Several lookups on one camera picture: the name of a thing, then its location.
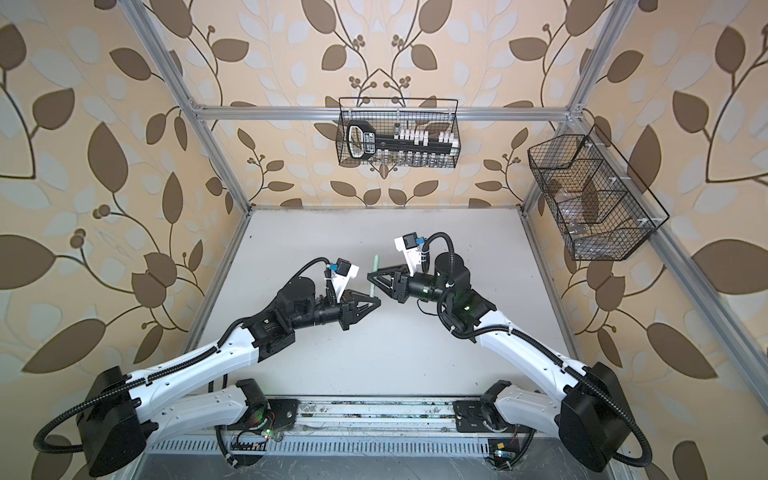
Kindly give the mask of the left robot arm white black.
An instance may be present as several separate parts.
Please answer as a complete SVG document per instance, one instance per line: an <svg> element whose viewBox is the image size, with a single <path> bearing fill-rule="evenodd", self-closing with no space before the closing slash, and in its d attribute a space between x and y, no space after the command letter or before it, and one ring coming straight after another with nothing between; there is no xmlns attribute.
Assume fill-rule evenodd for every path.
<svg viewBox="0 0 768 480"><path fill-rule="evenodd" d="M318 261L325 267L324 294L297 272L265 308L234 321L218 340L129 374L118 367L103 371L83 402L40 429L34 448L48 455L81 453L89 475L101 477L175 435L262 419L268 402L253 380L218 392L197 390L279 353L299 329L337 323L347 330L381 305L375 296L348 289L357 266Z"/></svg>

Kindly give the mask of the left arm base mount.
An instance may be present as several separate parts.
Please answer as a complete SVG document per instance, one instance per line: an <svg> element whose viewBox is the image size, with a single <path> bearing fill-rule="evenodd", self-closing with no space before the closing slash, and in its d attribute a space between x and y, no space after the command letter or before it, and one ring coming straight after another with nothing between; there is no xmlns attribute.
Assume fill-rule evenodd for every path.
<svg viewBox="0 0 768 480"><path fill-rule="evenodd" d="M233 431L290 430L298 419L300 401L296 398L270 398L264 407L245 414L238 422L229 425Z"/></svg>

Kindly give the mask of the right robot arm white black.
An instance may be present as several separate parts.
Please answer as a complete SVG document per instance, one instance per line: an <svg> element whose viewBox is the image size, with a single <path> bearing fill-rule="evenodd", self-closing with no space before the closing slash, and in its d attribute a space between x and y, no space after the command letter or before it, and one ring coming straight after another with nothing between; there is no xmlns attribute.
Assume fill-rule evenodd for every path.
<svg viewBox="0 0 768 480"><path fill-rule="evenodd" d="M398 237L404 264L380 267L368 281L400 304L431 302L443 327L456 339L484 347L532 380L531 392L500 380L480 398L486 429L521 425L559 438L582 466L602 472L611 461L645 468L653 461L650 441L638 425L614 371L588 366L519 328L471 284L471 273L444 232L427 238Z"/></svg>

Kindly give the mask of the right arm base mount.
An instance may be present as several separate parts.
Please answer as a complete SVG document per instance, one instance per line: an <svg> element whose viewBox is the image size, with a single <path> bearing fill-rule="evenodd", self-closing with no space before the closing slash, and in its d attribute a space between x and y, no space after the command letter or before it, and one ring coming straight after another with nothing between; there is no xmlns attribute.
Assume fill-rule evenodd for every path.
<svg viewBox="0 0 768 480"><path fill-rule="evenodd" d="M513 435L529 433L531 428L511 424L502 419L498 411L481 400L457 400L453 402L456 430L460 433L499 433Z"/></svg>

